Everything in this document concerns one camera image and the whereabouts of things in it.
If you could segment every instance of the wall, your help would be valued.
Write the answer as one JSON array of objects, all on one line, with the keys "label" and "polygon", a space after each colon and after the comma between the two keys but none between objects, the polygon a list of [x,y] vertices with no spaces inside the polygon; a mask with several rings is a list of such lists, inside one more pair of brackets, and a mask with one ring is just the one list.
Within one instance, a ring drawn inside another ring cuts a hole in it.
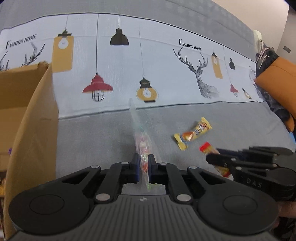
[{"label": "wall", "polygon": [[268,46],[278,49],[284,32],[289,5],[284,0],[213,0],[250,29],[262,33]]},{"label": "wall", "polygon": [[[277,50],[277,54],[296,64],[296,12],[290,7],[286,27]],[[289,54],[284,46],[291,49]]]}]

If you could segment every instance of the silver screw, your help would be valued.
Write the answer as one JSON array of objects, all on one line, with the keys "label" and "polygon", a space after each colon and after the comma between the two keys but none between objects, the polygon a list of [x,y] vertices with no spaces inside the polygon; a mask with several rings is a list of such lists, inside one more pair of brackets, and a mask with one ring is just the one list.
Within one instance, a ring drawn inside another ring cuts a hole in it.
[{"label": "silver screw", "polygon": [[108,201],[110,198],[110,195],[107,193],[100,193],[96,195],[96,200],[98,201]]},{"label": "silver screw", "polygon": [[188,202],[191,200],[191,196],[187,195],[187,194],[179,194],[177,196],[177,199],[181,202]]}]

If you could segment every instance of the cardboard box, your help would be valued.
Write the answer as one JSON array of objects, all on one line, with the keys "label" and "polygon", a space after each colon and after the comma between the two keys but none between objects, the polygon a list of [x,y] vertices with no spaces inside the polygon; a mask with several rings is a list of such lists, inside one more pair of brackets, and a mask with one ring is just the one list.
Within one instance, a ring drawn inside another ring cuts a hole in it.
[{"label": "cardboard box", "polygon": [[7,170],[6,239],[16,232],[8,214],[11,200],[55,179],[57,127],[51,65],[42,62],[0,72],[0,172]]}]

